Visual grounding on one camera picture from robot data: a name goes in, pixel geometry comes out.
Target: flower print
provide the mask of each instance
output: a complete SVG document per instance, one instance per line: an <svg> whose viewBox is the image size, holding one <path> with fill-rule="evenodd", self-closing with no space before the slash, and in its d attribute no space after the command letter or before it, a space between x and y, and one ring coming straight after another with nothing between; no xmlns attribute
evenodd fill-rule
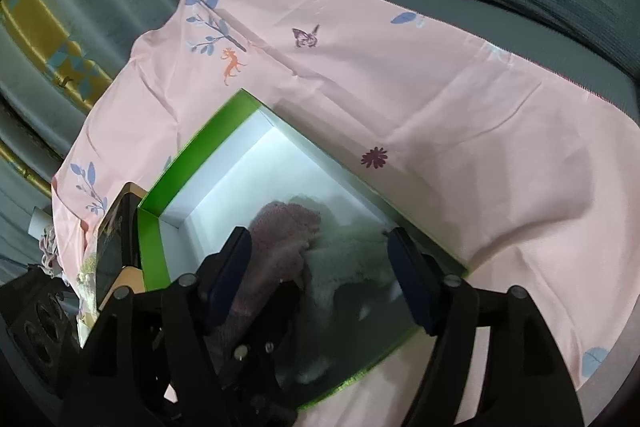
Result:
<svg viewBox="0 0 640 427"><path fill-rule="evenodd" d="M360 162L360 164L366 165L367 169L372 165L374 169L382 168L386 164L386 160L388 159L386 152L387 151L382 149L382 147L374 147L369 152L362 155L362 161Z"/></svg>

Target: cardboard box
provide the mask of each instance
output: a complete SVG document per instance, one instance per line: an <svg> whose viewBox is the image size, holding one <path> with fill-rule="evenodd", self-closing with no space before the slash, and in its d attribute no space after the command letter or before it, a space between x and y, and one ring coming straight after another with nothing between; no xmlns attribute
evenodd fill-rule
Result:
<svg viewBox="0 0 640 427"><path fill-rule="evenodd" d="M340 223L407 229L447 272L453 260L384 198L244 90L213 115L138 209L147 290L195 272L235 226L248 227L271 201L320 204Z"/></svg>

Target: pink bedsheet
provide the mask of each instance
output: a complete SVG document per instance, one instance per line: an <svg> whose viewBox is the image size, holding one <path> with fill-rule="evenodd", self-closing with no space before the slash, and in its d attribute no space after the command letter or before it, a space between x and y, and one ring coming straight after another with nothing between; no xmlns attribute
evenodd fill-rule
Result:
<svg viewBox="0 0 640 427"><path fill-rule="evenodd" d="M611 348L640 292L638 126L383 0L180 0L136 41L55 176L70 280L123 184L150 188L240 87L384 194L473 285L527 288L577 387L585 353Z"/></svg>

